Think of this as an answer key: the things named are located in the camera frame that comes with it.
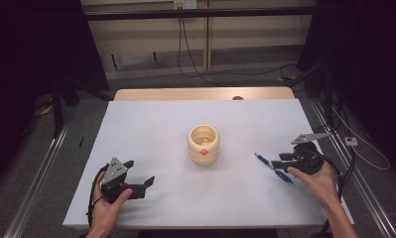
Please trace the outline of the black curtain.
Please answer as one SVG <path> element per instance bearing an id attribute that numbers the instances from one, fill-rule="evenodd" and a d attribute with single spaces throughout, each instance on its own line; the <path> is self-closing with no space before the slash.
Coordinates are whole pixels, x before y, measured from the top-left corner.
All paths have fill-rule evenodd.
<path id="1" fill-rule="evenodd" d="M 396 0 L 315 0 L 297 68 L 325 60 L 336 90 L 396 169 Z"/>
<path id="2" fill-rule="evenodd" d="M 0 174 L 43 94 L 109 88 L 80 0 L 0 0 Z"/>

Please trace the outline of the light wooden table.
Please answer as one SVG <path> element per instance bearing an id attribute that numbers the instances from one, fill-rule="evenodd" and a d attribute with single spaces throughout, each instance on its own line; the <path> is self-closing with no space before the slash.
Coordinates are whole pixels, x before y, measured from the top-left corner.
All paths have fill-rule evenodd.
<path id="1" fill-rule="evenodd" d="M 252 100 L 294 98 L 295 95 L 293 91 L 286 86 L 120 89 L 114 96 L 115 101 Z"/>

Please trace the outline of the person's right hand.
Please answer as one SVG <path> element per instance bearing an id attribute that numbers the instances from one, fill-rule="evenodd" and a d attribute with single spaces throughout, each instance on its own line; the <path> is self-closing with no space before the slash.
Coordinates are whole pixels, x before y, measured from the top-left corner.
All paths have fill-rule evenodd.
<path id="1" fill-rule="evenodd" d="M 288 167 L 288 172 L 295 178 L 300 179 L 309 188 L 324 209 L 336 204 L 340 205 L 334 172 L 327 162 L 324 162 L 321 169 L 313 175 L 307 175 L 293 167 Z"/>

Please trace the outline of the black horizontal bar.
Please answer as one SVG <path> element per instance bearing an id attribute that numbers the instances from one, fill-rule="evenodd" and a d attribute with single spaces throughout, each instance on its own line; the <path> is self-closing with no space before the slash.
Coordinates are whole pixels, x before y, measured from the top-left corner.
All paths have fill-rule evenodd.
<path id="1" fill-rule="evenodd" d="M 87 21 L 117 20 L 154 20 L 178 18 L 216 18 L 216 17 L 252 17 L 252 16 L 294 16 L 313 15 L 317 7 L 284 7 L 284 8 L 253 8 L 253 9 L 194 9 L 194 10 L 162 10 L 135 12 L 87 12 Z"/>

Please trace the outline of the black tripod stand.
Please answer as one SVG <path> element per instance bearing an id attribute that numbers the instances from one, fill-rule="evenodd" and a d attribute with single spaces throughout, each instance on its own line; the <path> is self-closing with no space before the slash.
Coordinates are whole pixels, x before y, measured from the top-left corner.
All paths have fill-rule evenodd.
<path id="1" fill-rule="evenodd" d="M 86 91 L 92 96 L 95 96 L 103 101 L 113 100 L 112 96 L 100 92 L 98 89 L 94 89 L 80 80 L 68 78 L 55 79 L 52 83 L 52 105 L 55 121 L 55 138 L 63 131 L 65 125 L 61 100 L 63 99 L 68 106 L 77 106 L 80 101 L 76 94 L 78 89 Z"/>

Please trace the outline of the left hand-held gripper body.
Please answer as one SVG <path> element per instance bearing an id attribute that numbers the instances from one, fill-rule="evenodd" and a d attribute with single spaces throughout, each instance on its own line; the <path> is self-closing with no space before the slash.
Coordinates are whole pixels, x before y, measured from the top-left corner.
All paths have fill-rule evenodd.
<path id="1" fill-rule="evenodd" d="M 112 158 L 101 181 L 101 192 L 104 199 L 113 203 L 126 189 L 131 189 L 130 199 L 144 198 L 146 189 L 143 184 L 129 184 L 125 181 L 128 170 L 117 158 Z"/>

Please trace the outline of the person's left hand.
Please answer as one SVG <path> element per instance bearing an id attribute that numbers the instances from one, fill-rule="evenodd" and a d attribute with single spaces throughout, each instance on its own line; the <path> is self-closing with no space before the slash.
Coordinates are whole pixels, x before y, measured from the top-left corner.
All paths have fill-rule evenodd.
<path id="1" fill-rule="evenodd" d="M 102 192 L 100 188 L 100 182 L 102 181 L 104 175 L 105 172 L 102 172 L 99 175 L 94 188 L 94 193 L 93 193 L 94 206 L 92 210 L 91 228 L 102 227 L 102 228 L 110 229 L 112 231 L 112 229 L 116 224 L 121 206 L 130 197 L 130 195 L 132 194 L 132 190 L 131 189 L 124 190 L 113 203 L 108 203 L 104 198 L 102 198 Z"/>

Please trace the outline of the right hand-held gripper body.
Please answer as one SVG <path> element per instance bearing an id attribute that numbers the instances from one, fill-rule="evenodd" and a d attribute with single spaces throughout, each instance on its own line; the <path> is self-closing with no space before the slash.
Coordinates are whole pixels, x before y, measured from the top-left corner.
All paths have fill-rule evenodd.
<path id="1" fill-rule="evenodd" d="M 297 161 L 296 168 L 308 175 L 317 173 L 325 162 L 325 156 L 322 155 L 315 140 L 329 137 L 330 133 L 300 134 L 291 144 L 294 145 L 293 158 Z"/>

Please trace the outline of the white wall outlet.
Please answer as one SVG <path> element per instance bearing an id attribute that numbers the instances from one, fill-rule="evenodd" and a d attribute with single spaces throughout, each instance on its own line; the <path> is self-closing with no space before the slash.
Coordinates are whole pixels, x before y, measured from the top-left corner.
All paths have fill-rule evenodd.
<path id="1" fill-rule="evenodd" d="M 173 0 L 176 10 L 195 10 L 198 7 L 197 0 Z"/>

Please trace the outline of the aluminium floor rail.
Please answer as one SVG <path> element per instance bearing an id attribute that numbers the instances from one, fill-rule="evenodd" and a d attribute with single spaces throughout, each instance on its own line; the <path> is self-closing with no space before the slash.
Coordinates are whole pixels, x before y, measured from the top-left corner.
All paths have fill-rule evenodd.
<path id="1" fill-rule="evenodd" d="M 70 114 L 61 126 L 60 131 L 53 137 L 34 180 L 31 182 L 3 238 L 21 238 L 72 121 L 73 115 Z"/>
<path id="2" fill-rule="evenodd" d="M 329 140 L 337 156 L 339 157 L 339 162 L 344 167 L 344 171 L 350 171 L 350 174 L 347 176 L 346 183 L 351 183 L 355 187 L 358 195 L 368 210 L 368 213 L 371 215 L 375 226 L 379 229 L 382 238 L 396 238 L 396 226 L 392 223 L 389 214 L 385 210 L 383 204 L 379 201 L 377 195 L 374 193 L 372 186 L 367 182 L 367 177 L 362 173 L 362 171 L 359 169 L 359 166 L 357 165 L 357 162 L 363 162 L 367 164 L 369 169 L 373 169 L 376 174 L 379 172 L 389 172 L 390 164 L 388 163 L 387 158 L 380 151 L 378 151 L 376 147 L 369 143 L 366 137 L 362 137 L 359 133 L 353 131 L 348 125 L 348 122 L 345 121 L 340 115 L 337 115 L 337 111 L 333 109 L 332 112 L 336 114 L 339 129 L 343 130 L 343 134 L 349 132 L 350 137 L 354 137 L 357 140 L 357 147 L 347 147 L 344 143 L 345 137 L 340 135 L 338 130 L 334 130 L 328 124 L 327 118 L 325 116 L 325 110 L 323 109 L 321 103 L 318 100 L 311 99 L 310 104 L 313 107 L 313 110 L 316 112 L 318 120 L 321 123 L 321 127 L 326 131 L 331 132 Z M 386 169 L 372 163 L 370 160 L 367 160 L 364 156 L 362 156 L 358 152 L 358 148 L 361 145 L 365 145 L 368 150 L 373 150 L 380 159 L 385 160 L 388 163 Z"/>

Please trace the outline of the cream ceramic pen holder cup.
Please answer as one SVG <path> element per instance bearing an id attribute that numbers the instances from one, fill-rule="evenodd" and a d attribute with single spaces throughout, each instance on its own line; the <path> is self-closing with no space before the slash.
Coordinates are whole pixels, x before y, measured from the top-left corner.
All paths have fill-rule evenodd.
<path id="1" fill-rule="evenodd" d="M 213 140 L 208 146 L 199 145 L 199 139 L 207 137 Z M 191 129 L 187 136 L 188 155 L 197 165 L 209 166 L 213 164 L 220 152 L 220 136 L 217 131 L 208 125 L 199 125 Z"/>

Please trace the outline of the light wooden post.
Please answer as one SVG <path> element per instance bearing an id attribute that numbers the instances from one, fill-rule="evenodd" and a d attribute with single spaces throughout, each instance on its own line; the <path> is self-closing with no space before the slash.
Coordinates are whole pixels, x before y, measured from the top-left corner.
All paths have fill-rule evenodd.
<path id="1" fill-rule="evenodd" d="M 204 0 L 204 10 L 211 9 L 210 0 Z M 206 17 L 204 20 L 205 29 L 205 43 L 204 43 L 204 70 L 209 71 L 211 69 L 211 19 Z"/>

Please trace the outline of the blue pen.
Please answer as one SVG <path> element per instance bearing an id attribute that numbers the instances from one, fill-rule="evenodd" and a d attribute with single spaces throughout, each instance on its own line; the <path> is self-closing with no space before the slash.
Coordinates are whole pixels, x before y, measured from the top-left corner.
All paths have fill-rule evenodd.
<path id="1" fill-rule="evenodd" d="M 292 179 L 289 178 L 288 176 L 286 176 L 284 173 L 278 171 L 277 169 L 275 169 L 268 160 L 266 160 L 264 157 L 262 157 L 261 155 L 259 155 L 258 153 L 254 153 L 255 157 L 261 161 L 265 166 L 267 166 L 270 170 L 272 170 L 275 175 L 277 177 L 279 177 L 281 180 L 283 180 L 284 182 L 287 183 L 293 183 Z"/>

